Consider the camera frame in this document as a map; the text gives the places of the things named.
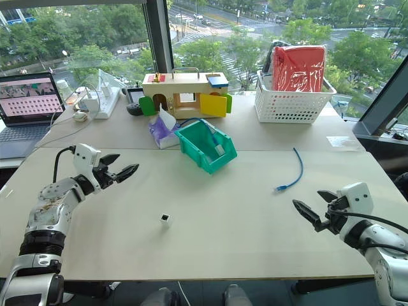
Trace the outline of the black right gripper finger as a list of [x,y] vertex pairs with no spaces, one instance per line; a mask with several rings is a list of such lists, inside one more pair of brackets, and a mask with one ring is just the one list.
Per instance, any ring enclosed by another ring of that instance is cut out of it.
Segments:
[[320,227],[320,217],[304,202],[300,200],[292,200],[298,213],[313,225],[313,227]]
[[322,197],[322,199],[324,199],[325,202],[332,202],[338,198],[337,194],[331,191],[317,190],[317,193],[320,195],[320,197]]

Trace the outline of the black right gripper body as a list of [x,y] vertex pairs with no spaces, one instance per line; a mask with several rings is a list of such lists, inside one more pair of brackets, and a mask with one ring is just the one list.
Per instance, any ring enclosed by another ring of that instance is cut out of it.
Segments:
[[314,227],[316,232],[329,230],[334,235],[338,235],[347,221],[347,217],[336,212],[342,212],[349,208],[349,202],[345,196],[338,196],[335,201],[327,202],[328,210],[325,213],[326,221],[321,222],[320,227]]

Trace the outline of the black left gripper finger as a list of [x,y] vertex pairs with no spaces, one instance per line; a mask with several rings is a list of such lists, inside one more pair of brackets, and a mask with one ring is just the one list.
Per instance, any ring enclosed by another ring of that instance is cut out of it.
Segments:
[[123,168],[120,172],[113,175],[113,180],[120,184],[121,182],[125,181],[129,177],[131,177],[139,168],[139,164],[131,164],[125,168]]
[[120,156],[120,154],[107,154],[99,159],[99,163],[104,166],[109,166]]

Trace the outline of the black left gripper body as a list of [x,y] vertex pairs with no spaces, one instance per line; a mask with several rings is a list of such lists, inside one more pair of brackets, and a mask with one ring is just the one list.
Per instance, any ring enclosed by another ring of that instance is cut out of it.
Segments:
[[122,178],[119,175],[109,172],[108,166],[102,161],[100,161],[99,164],[92,169],[92,174],[98,181],[101,189],[106,189],[114,182],[118,184],[122,182]]

